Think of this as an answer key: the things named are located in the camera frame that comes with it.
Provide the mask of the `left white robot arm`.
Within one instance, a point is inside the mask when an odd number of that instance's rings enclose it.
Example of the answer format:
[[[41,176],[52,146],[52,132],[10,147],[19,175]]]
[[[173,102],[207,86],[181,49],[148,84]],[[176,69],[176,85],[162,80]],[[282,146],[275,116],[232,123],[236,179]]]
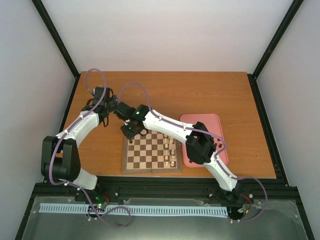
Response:
[[[98,86],[93,98],[82,108],[79,116],[65,130],[55,136],[46,136],[42,142],[41,174],[49,180],[60,180],[64,185],[86,189],[92,201],[103,198],[104,188],[98,177],[81,167],[78,147],[99,124],[109,124],[109,114],[117,106],[117,96],[109,87]]]

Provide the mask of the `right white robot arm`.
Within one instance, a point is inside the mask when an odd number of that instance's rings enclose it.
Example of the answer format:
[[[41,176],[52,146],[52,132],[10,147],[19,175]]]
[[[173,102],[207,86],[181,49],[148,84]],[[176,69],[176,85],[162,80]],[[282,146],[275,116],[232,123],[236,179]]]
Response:
[[[221,196],[233,203],[239,199],[242,185],[221,160],[213,134],[209,133],[204,123],[184,123],[162,115],[146,105],[134,108],[124,102],[117,105],[114,114],[124,122],[120,129],[129,141],[143,131],[157,131],[184,144],[189,160],[203,165],[214,176],[224,191]]]

